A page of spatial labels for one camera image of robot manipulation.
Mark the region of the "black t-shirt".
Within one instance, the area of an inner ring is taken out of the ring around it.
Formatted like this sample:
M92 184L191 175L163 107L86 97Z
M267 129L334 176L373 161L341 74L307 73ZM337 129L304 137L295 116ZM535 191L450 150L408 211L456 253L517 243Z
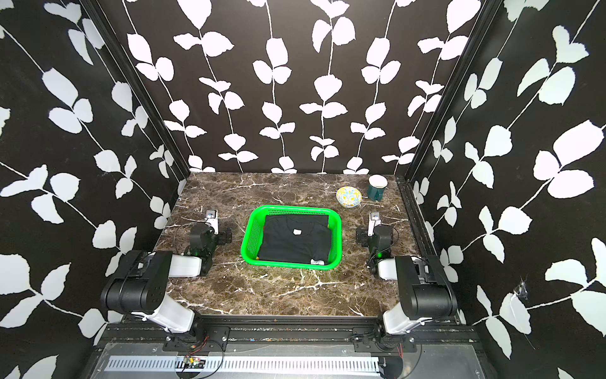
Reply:
M326 265L331 250L327 215L282 214L265 219L261 261Z

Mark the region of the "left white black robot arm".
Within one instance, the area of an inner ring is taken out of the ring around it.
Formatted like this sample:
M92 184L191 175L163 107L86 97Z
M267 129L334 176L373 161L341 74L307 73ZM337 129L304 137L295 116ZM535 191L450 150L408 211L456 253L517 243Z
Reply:
M106 310L142 317L170 333L190 333L195 312L168 295L169 279L207 276L216 249L231 242L230 228L221 231L217 223L207 221L192 227L189 249L183 255L131 250L102 290L101 305Z

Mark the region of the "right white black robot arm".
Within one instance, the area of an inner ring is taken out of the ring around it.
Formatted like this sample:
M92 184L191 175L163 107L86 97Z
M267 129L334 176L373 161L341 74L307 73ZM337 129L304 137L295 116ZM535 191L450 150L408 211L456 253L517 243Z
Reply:
M367 268L376 278L398 285L399 301L383 313L383 330L404 335L428 322L454 317L459 310L450 281L436 256L394 256L395 229L369 224L356 229L356 243L369 250Z

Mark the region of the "green plastic basket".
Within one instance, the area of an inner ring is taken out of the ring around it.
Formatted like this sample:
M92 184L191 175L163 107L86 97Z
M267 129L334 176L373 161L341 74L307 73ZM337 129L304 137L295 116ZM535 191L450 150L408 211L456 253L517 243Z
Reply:
M329 262L326 265L306 265L284 262L267 262L258 259L257 254L260 249L263 238L263 229L265 219L271 215L282 214L309 214L309 215L327 215L329 218L328 227L331 229L331 250ZM256 208L249 217L241 245L241 256L250 265L282 267L282 268L301 268L315 270L332 270L339 266L342 261L342 220L338 213L328 208L309 208L283 205L263 205Z

